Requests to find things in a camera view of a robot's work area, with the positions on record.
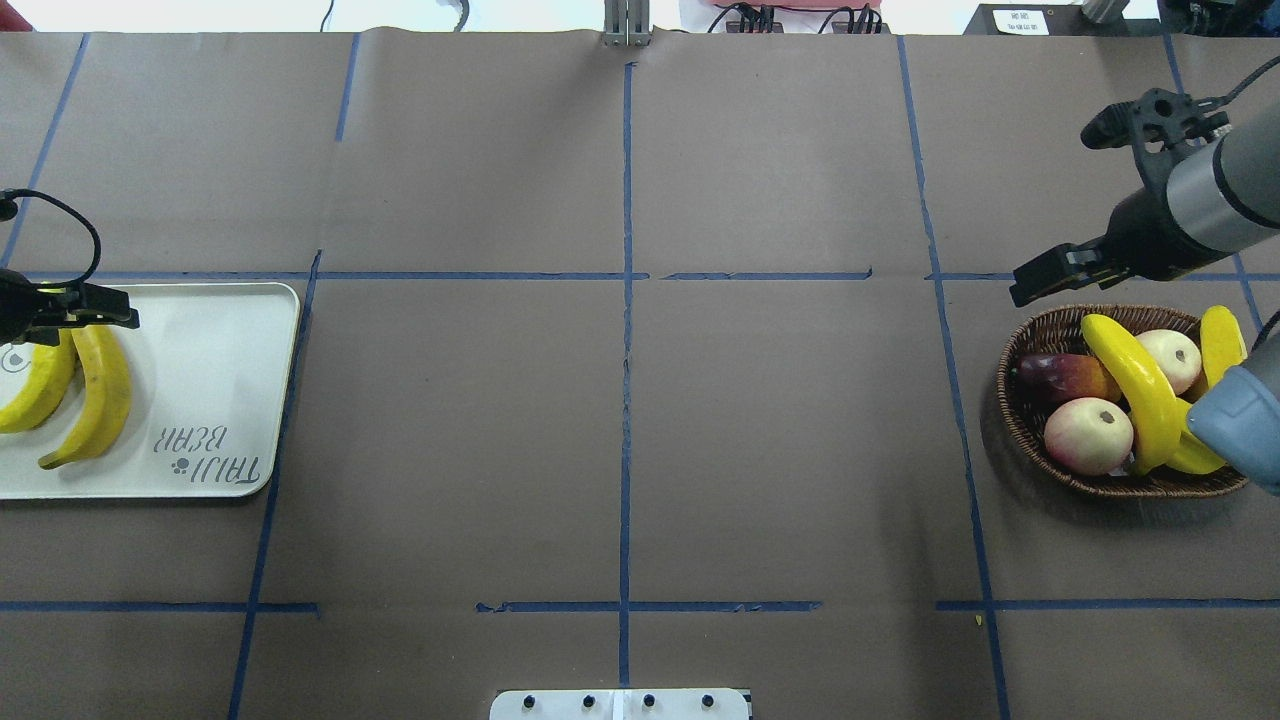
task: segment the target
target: wicker basket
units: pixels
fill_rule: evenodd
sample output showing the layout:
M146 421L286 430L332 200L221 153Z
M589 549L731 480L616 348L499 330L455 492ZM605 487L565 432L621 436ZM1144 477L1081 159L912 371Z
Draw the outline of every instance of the wicker basket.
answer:
M1027 320L1009 338L996 370L996 401L1001 419L1014 442L1048 475L1062 484L1100 497L1217 497L1240 489L1248 483L1230 465L1208 475L1189 475L1167 466L1147 477L1076 475L1048 457L1044 451L1044 423L1048 413L1019 397L1019 388L1010 370L1028 352L1074 352L1087 355L1088 346L1080 334L1080 319L1091 313L1108 315L1138 334L1156 328L1169 328L1199 337L1199 319L1179 310L1151 305L1069 305L1041 313Z

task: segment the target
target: red apple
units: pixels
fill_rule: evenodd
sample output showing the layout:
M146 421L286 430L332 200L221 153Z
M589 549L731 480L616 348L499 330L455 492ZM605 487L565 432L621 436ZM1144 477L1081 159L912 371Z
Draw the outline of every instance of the red apple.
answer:
M1138 342L1156 359L1160 370L1169 378L1174 395L1187 392L1199 377L1199 347L1192 338L1178 331L1147 331L1138 336Z
M1073 473L1106 475L1129 457L1133 424L1116 404L1082 397L1048 416L1044 448Z

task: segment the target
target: tray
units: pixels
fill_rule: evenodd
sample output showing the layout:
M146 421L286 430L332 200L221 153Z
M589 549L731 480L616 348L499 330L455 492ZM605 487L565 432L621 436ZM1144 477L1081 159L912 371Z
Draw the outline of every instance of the tray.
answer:
M0 500L238 497L275 466L298 296L282 283L115 286L142 327L115 329L133 379L133 409L93 460L41 470L76 424L84 383L44 425L0 436ZM32 346L0 345L0 405L29 373Z

